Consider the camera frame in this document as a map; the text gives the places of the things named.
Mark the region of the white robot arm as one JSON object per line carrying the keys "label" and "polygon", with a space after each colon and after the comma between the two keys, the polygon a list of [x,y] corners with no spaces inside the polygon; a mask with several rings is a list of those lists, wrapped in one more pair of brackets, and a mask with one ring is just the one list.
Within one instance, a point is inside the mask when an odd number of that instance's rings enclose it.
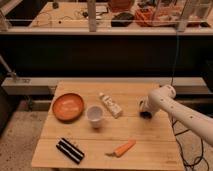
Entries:
{"label": "white robot arm", "polygon": [[175,96],[176,91],[171,85],[152,90],[139,103],[141,116],[152,118],[163,110],[213,147],[213,119],[176,102]]}

